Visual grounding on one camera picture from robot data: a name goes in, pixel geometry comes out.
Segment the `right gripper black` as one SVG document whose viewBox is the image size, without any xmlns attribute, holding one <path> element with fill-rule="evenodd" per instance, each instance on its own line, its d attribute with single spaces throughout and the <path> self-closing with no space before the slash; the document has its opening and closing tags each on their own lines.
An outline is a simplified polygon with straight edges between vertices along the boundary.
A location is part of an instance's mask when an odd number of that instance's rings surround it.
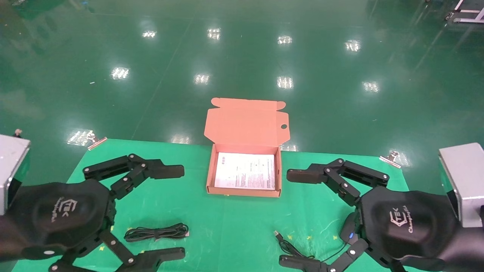
<svg viewBox="0 0 484 272">
<path fill-rule="evenodd" d="M 376 187 L 356 205 L 358 237 L 383 267 L 482 272 L 483 228 L 463 227 L 446 196 Z"/>
</svg>

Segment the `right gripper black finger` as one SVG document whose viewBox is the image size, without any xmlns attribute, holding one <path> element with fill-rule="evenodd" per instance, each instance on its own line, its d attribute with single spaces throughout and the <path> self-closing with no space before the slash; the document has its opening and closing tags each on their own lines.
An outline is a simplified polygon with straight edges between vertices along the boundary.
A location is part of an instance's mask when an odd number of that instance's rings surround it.
<svg viewBox="0 0 484 272">
<path fill-rule="evenodd" d="M 355 206 L 361 195 L 348 179 L 371 188 L 386 187 L 389 181 L 388 174 L 342 158 L 325 165 L 311 164 L 307 169 L 289 169 L 286 177 L 300 184 L 325 184 L 349 206 Z"/>
<path fill-rule="evenodd" d="M 408 256 L 408 240 L 386 239 L 384 243 L 368 243 L 365 239 L 358 239 L 332 264 L 292 255 L 280 255 L 279 264 L 303 272 L 344 272 L 363 253 L 392 272 L 404 272 L 401 260 Z"/>
</svg>

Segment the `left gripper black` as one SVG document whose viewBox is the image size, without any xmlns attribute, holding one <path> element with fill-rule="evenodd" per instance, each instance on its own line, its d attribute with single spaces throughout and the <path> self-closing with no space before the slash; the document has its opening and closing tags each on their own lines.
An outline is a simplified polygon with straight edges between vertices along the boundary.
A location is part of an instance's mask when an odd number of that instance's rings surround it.
<svg viewBox="0 0 484 272">
<path fill-rule="evenodd" d="M 183 247 L 133 255 L 110 232 L 115 214 L 109 189 L 95 180 L 20 187 L 1 216 L 1 261 L 62 255 L 50 266 L 50 272 L 92 272 L 74 266 L 74 261 L 101 243 L 121 260 L 116 272 L 157 272 L 163 262 L 185 258 Z"/>
</svg>

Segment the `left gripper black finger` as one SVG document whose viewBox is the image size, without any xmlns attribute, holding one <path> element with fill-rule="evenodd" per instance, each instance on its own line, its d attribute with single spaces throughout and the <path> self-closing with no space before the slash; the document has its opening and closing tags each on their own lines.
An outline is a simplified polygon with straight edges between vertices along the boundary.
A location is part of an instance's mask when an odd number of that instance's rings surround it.
<svg viewBox="0 0 484 272">
<path fill-rule="evenodd" d="M 110 195 L 114 199 L 122 199 L 143 181 L 151 179 L 173 179 L 185 175 L 183 165 L 165 165 L 161 159 L 143 159 L 138 155 L 129 154 L 83 169 L 86 180 L 102 181 L 123 174 L 123 177 L 110 187 Z"/>
</svg>

